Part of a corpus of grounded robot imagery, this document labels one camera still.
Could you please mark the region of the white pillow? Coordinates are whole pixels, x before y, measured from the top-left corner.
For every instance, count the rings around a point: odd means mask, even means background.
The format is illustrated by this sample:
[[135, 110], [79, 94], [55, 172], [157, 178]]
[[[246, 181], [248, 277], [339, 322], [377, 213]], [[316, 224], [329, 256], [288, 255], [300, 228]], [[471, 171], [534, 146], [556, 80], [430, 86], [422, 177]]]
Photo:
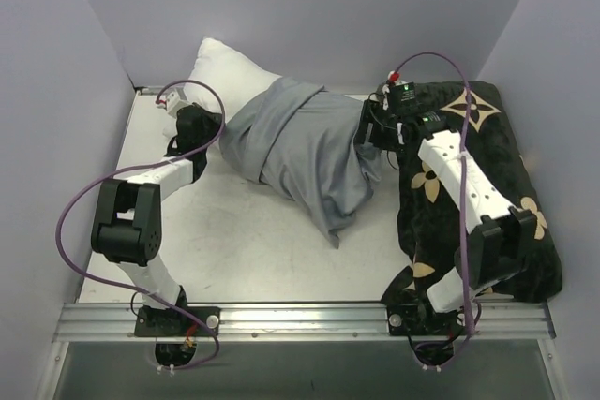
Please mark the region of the white pillow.
[[285, 81], [261, 68], [241, 52], [206, 37], [183, 90], [187, 101], [210, 112], [224, 112], [226, 128], [220, 140], [239, 139], [269, 114], [281, 115], [289, 108]]

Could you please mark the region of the grey pillowcase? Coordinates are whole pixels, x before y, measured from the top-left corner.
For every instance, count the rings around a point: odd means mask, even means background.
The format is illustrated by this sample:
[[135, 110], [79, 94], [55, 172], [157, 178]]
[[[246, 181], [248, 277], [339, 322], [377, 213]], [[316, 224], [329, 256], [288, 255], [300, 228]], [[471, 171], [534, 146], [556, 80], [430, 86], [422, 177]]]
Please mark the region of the grey pillowcase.
[[243, 178], [293, 200], [333, 247], [382, 179], [382, 158], [354, 141], [363, 103], [279, 78], [228, 121], [224, 160]]

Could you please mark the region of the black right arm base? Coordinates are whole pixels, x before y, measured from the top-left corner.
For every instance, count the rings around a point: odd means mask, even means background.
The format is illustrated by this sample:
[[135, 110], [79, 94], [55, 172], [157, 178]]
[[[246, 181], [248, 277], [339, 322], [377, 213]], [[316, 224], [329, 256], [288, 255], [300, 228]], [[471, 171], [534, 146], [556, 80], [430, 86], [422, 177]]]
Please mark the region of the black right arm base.
[[464, 332], [458, 311], [436, 313], [427, 299], [412, 290], [402, 291], [395, 300], [385, 303], [389, 332], [395, 336], [445, 336]]

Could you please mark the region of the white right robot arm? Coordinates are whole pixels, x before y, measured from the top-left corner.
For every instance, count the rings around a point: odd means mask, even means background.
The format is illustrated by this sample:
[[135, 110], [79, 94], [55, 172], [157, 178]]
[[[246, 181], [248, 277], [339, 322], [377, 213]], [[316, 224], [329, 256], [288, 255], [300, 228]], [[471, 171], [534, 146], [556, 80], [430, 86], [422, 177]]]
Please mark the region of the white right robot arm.
[[426, 333], [445, 327], [449, 312], [470, 311], [483, 290], [523, 272], [533, 248], [534, 214], [518, 209], [490, 182], [467, 149], [467, 130], [426, 111], [414, 83], [392, 75], [365, 102], [354, 139], [382, 150], [413, 149], [457, 208], [459, 244], [452, 266], [427, 288], [428, 302], [415, 311]]

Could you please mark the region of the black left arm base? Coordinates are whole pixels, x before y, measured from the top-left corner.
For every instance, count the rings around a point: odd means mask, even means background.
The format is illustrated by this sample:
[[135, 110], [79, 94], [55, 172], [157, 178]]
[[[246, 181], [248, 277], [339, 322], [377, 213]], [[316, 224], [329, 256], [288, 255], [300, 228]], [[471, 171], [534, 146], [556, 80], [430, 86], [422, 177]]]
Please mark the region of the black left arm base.
[[[189, 306], [185, 307], [196, 319], [201, 320], [214, 334], [218, 333], [221, 309], [217, 306]], [[134, 328], [136, 337], [209, 337], [210, 333], [198, 325], [188, 316], [182, 315], [172, 309], [156, 309], [142, 306], [138, 313]]]

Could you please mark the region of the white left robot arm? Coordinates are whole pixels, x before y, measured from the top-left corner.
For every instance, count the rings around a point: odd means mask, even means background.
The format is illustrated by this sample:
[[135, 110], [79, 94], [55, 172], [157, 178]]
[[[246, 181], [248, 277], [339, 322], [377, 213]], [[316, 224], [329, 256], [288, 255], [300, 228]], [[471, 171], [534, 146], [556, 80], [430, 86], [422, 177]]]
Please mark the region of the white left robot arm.
[[156, 324], [168, 335], [189, 325], [185, 291], [170, 275], [159, 250], [162, 242], [162, 202], [202, 176], [206, 148], [219, 136], [223, 115], [197, 104], [176, 114], [176, 134], [161, 165], [126, 179], [100, 184], [91, 232], [91, 246], [143, 290], [145, 306], [158, 310]]

